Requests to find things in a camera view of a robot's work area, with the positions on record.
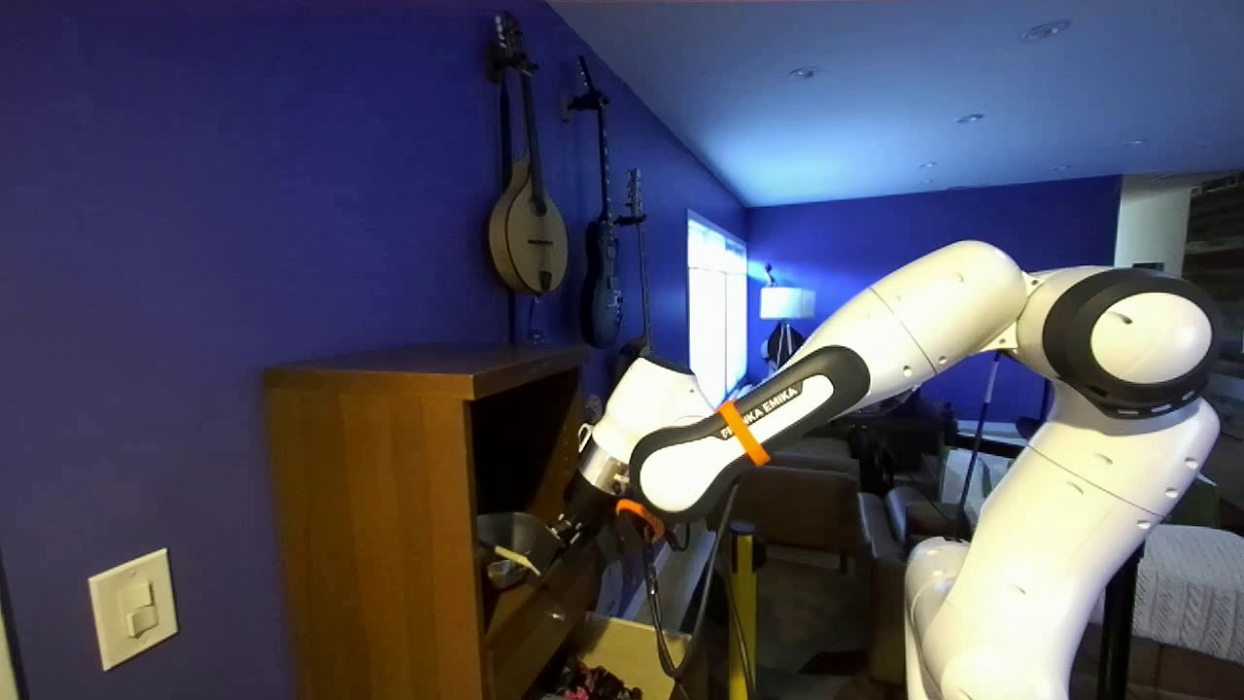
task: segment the light switch plate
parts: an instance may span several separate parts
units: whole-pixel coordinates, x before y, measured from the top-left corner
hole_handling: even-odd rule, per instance
[[[85,578],[85,588],[102,670],[118,670],[119,661],[180,635],[168,548],[96,570]]]

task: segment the wooden dresser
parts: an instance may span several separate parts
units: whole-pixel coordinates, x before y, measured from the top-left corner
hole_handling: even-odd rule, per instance
[[[558,508],[587,351],[409,346],[263,373],[304,700],[523,697],[595,551],[488,596],[479,514]]]

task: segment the window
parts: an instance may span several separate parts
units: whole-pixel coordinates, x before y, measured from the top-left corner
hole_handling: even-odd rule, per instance
[[[745,373],[745,247],[725,228],[687,216],[687,359],[709,400]]]

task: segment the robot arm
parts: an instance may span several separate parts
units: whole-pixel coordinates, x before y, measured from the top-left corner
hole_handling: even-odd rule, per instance
[[[1007,351],[1053,381],[1053,411],[985,501],[972,544],[911,555],[911,697],[1062,697],[1105,578],[1218,440],[1202,400],[1209,346],[1209,311],[1176,281],[1026,276],[990,245],[944,245],[858,293],[788,364],[719,409],[687,373],[637,359],[582,444],[552,536],[579,544],[618,496],[662,522],[696,514],[803,417],[848,417]]]

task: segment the white wall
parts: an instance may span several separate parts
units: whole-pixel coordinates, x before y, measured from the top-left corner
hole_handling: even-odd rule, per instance
[[[1188,203],[1202,179],[1125,179],[1117,265],[1163,265],[1183,276]]]

